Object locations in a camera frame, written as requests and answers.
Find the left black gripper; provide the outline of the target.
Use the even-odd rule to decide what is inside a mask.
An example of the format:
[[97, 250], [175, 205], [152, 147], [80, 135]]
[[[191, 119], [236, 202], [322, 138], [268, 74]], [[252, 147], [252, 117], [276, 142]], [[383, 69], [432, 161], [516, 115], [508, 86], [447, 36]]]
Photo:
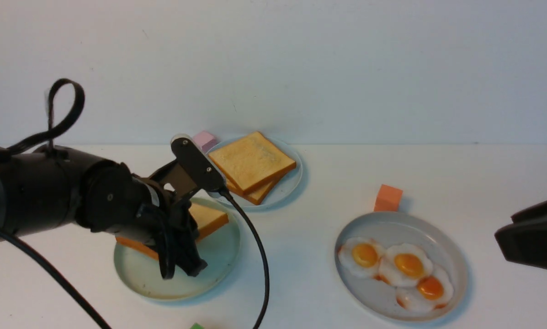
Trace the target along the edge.
[[199, 191], [181, 166], [173, 160], [150, 175], [133, 177], [144, 187], [143, 200], [134, 219], [118, 233], [118, 243], [133, 249], [156, 249], [160, 273], [171, 280], [176, 264], [186, 275], [196, 277], [207, 267], [196, 245], [200, 237], [197, 217], [191, 214], [191, 198]]

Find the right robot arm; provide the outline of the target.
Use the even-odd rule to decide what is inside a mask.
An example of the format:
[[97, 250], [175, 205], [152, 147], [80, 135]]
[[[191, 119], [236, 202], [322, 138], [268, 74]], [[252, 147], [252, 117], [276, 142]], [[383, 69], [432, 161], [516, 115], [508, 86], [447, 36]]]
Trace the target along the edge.
[[506, 261], [547, 270], [547, 200], [520, 210], [494, 234]]

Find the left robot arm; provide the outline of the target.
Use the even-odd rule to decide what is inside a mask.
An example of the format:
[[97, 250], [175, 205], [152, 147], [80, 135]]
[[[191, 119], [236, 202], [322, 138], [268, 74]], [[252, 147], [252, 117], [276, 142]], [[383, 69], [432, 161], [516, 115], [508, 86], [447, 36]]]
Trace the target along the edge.
[[0, 147], [0, 229], [16, 237], [74, 223], [150, 248], [163, 279], [177, 267], [196, 277], [207, 263], [190, 206], [124, 163], [65, 147], [25, 154]]

